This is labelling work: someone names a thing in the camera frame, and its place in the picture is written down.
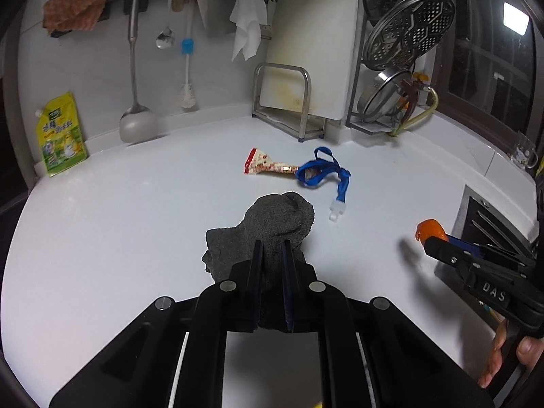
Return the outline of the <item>person's right hand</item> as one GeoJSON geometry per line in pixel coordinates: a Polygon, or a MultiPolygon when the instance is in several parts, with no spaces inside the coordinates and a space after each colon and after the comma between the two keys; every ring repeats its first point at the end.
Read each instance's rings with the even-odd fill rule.
{"type": "MultiPolygon", "coordinates": [[[[501,352],[502,347],[506,342],[506,338],[507,320],[504,320],[497,328],[485,369],[478,379],[478,386],[482,389],[486,389],[491,384],[492,379],[496,376],[503,365],[504,359],[501,352]]],[[[535,339],[530,336],[526,336],[520,342],[516,350],[516,356],[519,363],[528,370],[532,370],[535,367],[537,362],[539,362],[542,353],[543,340],[535,339]]]]}

